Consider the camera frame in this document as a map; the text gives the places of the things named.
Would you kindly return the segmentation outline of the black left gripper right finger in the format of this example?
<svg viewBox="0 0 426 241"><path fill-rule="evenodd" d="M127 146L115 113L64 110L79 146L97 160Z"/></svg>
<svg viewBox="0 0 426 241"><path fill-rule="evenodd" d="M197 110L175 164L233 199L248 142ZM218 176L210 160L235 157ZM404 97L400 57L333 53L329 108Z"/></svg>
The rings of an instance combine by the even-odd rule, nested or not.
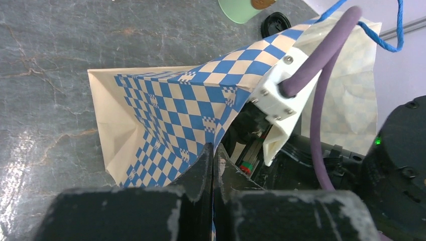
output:
<svg viewBox="0 0 426 241"><path fill-rule="evenodd" d="M350 191L265 190L222 145L213 178L216 240L380 240L366 205Z"/></svg>

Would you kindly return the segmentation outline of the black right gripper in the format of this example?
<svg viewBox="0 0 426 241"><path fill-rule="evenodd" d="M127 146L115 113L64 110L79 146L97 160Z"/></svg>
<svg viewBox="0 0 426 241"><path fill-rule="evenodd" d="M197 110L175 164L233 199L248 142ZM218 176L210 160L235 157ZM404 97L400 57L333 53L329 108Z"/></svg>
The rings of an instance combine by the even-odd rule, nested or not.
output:
<svg viewBox="0 0 426 241"><path fill-rule="evenodd" d="M272 125L253 103L246 103L222 138L222 145L232 162L264 189L320 189L310 153L310 139L296 132L273 157L264 164L263 144L271 134ZM354 190L359 184L363 155L339 145L322 143L323 160L335 189Z"/></svg>

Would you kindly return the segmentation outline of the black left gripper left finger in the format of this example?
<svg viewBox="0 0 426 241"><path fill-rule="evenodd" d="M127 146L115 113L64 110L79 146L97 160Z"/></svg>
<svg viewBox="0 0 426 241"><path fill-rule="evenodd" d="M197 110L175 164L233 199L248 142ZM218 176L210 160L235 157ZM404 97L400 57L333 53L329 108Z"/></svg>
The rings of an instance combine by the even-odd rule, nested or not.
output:
<svg viewBox="0 0 426 241"><path fill-rule="evenodd" d="M34 240L211 240L214 147L164 187L73 188L51 203Z"/></svg>

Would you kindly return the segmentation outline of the checkered paper takeout bag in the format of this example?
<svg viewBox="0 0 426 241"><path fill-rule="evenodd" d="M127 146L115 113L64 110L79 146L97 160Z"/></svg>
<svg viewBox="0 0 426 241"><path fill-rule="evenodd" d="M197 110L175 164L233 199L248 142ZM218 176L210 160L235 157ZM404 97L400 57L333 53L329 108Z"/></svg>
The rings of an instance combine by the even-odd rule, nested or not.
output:
<svg viewBox="0 0 426 241"><path fill-rule="evenodd" d="M314 51L343 19L341 5L199 66L89 69L106 171L122 187L171 183L206 143L219 145L243 106L253 103L249 97L262 77L291 47L308 59L278 89L296 97L323 69ZM299 117L304 136L314 89Z"/></svg>

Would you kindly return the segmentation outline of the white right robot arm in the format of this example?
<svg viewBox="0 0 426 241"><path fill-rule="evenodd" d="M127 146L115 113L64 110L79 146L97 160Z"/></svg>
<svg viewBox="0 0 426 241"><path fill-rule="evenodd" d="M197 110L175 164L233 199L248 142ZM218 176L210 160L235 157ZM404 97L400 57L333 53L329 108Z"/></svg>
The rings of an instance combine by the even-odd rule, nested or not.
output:
<svg viewBox="0 0 426 241"><path fill-rule="evenodd" d="M272 126L249 103L222 139L232 155L245 147L236 165L264 189L319 189L308 137L292 134L270 166L263 143ZM359 154L322 143L323 160L336 189L350 190L366 203L377 227L392 240L425 240L425 97L395 108L368 152Z"/></svg>

